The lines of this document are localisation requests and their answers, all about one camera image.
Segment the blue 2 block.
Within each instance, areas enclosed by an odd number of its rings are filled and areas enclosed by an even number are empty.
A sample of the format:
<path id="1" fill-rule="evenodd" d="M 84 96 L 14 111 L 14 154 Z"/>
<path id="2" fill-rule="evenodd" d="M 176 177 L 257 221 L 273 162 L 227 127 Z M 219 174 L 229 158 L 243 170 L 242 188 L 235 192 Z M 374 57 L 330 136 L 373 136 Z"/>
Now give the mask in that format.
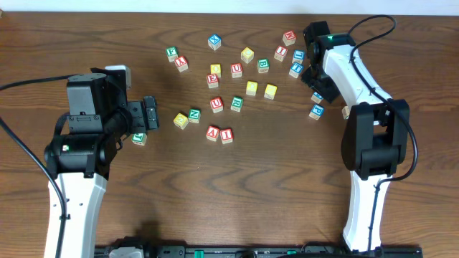
<path id="1" fill-rule="evenodd" d="M 320 104 L 321 101 L 323 100 L 323 97 L 319 95 L 317 92 L 314 92 L 313 95 L 311 96 L 312 101 L 314 101 L 317 104 Z"/>

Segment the red A block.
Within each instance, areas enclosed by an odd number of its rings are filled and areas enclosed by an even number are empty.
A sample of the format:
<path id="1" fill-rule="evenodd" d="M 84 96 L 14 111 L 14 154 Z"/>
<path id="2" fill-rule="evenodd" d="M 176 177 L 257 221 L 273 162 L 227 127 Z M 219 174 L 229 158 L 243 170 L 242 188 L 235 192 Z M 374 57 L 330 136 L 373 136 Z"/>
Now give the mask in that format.
<path id="1" fill-rule="evenodd" d="M 219 128 L 209 126 L 206 131 L 206 138 L 208 140 L 216 142 L 219 137 Z"/>

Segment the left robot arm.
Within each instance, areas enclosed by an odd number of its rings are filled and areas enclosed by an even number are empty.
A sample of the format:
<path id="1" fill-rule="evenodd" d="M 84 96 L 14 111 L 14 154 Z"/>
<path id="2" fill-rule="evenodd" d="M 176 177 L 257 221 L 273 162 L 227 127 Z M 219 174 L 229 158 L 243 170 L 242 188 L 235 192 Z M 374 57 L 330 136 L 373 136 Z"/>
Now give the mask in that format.
<path id="1" fill-rule="evenodd" d="M 67 81 L 69 111 L 44 151 L 52 178 L 46 257 L 94 257 L 110 164 L 126 138 L 145 141 L 158 129 L 155 98 L 128 101 L 130 88 L 125 65 L 93 68 Z"/>

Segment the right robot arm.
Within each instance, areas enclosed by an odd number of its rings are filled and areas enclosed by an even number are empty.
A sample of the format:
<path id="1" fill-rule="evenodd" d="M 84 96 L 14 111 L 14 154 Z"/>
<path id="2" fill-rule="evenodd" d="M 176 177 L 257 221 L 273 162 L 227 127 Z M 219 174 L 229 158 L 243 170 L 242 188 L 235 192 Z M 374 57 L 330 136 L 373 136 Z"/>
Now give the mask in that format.
<path id="1" fill-rule="evenodd" d="M 327 102 L 342 97 L 347 106 L 341 157 L 351 175 L 351 197 L 342 239 L 348 252 L 374 256 L 387 189 L 398 179 L 407 143 L 416 142 L 410 108 L 378 86 L 349 32 L 333 34 L 326 21 L 317 21 L 303 36 L 310 65 L 302 82 Z"/>

